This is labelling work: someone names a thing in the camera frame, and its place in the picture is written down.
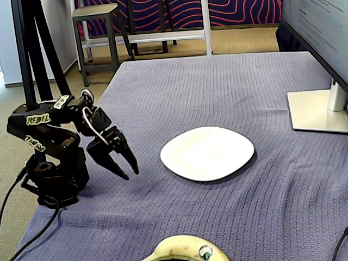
wall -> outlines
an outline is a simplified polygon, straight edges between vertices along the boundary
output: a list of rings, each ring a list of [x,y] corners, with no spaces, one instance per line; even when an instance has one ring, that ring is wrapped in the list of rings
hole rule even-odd
[[[69,0],[41,0],[47,24],[53,38],[61,66],[66,71],[76,60]],[[0,8],[0,60],[5,84],[20,83],[22,76],[18,60],[11,1],[2,0]],[[49,79],[53,79],[51,67],[43,51]]]
[[[137,31],[158,30],[160,28],[158,0],[132,1]],[[110,2],[120,5],[121,14],[128,24],[127,0],[84,0],[85,5]],[[199,0],[169,0],[169,2],[175,28],[203,27]],[[281,18],[281,0],[209,0],[209,11],[212,26],[278,23]],[[119,32],[117,21],[114,22],[115,31]],[[101,36],[107,31],[102,20],[90,21],[88,27],[91,35]]]

yellow object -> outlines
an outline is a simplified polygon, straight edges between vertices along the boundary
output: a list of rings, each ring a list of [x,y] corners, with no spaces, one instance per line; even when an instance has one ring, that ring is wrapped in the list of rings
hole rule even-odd
[[[214,244],[192,235],[175,235],[164,239],[154,252],[143,261],[160,260],[229,261]]]

monitor base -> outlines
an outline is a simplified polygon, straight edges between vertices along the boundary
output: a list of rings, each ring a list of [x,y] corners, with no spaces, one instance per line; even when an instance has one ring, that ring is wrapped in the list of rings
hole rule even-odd
[[[288,92],[291,120],[295,130],[348,133],[347,110],[328,109],[330,92],[330,90]]]

monitor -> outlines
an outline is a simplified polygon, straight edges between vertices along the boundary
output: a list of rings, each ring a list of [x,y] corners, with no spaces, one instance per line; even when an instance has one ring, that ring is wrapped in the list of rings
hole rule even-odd
[[[283,0],[281,23],[333,77],[330,90],[289,92],[293,128],[348,133],[348,1]]]

monitor stand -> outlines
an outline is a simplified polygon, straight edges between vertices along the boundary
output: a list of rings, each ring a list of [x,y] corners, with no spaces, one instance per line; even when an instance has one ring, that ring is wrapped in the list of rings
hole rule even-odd
[[[288,92],[293,128],[348,133],[347,93],[333,79],[331,90]]]

